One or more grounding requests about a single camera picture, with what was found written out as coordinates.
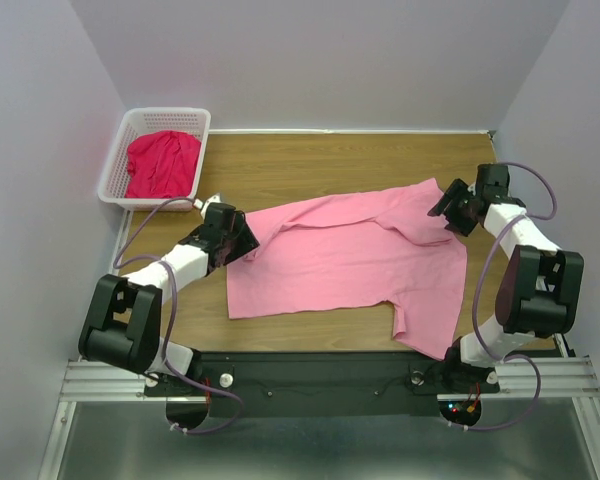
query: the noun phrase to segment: red cloth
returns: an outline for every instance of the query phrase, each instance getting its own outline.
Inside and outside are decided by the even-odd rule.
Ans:
[[[127,198],[187,196],[200,154],[200,141],[183,132],[162,131],[136,138],[129,148]]]

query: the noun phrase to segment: wooden table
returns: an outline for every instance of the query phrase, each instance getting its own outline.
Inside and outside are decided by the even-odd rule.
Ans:
[[[435,177],[445,189],[455,178],[472,182],[476,166],[494,161],[487,135],[213,135],[209,137],[198,196],[222,192],[244,211],[298,200],[418,183]],[[132,231],[146,217],[135,213]],[[129,255],[163,255],[201,223],[197,211],[159,213]],[[493,237],[477,227],[460,237],[469,259],[465,301],[456,336],[469,333],[471,298]],[[132,270],[140,268],[138,262]],[[500,252],[487,277],[481,321],[493,312],[506,267]],[[172,340],[203,351],[405,350],[391,339],[393,307],[301,312],[243,320],[227,315],[226,271],[183,289]],[[163,331],[170,302],[163,308]],[[533,348],[553,348],[550,340]]]

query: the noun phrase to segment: gray floor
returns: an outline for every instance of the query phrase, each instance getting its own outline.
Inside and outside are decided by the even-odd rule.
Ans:
[[[527,401],[485,402],[480,424]],[[407,416],[241,420],[224,433],[169,432],[164,405],[78,407],[60,478],[595,479],[571,400],[543,400],[523,424],[464,433]]]

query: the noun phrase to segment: white basket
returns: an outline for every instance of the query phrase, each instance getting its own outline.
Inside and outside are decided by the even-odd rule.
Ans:
[[[204,151],[207,147],[211,114],[202,108],[134,108],[125,113],[118,129],[116,140],[109,151],[107,163],[100,177],[98,197],[106,203],[116,203],[127,210],[153,210],[156,205],[165,201],[164,198],[125,198],[127,186],[131,177],[127,173],[127,148],[129,144],[141,135],[162,130],[186,132],[198,140],[200,154],[196,173],[188,198],[193,199],[198,190]],[[190,202],[173,202],[164,210],[191,210]]]

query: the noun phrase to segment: folded pink fabric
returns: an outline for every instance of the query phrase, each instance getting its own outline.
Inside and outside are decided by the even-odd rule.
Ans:
[[[184,132],[164,130],[136,138],[127,155],[131,181],[127,198],[173,198],[186,196],[200,155],[200,140]]]
[[[227,267],[230,318],[395,306],[393,338],[441,359],[464,293],[464,246],[427,212],[434,179],[247,214],[260,247]]]

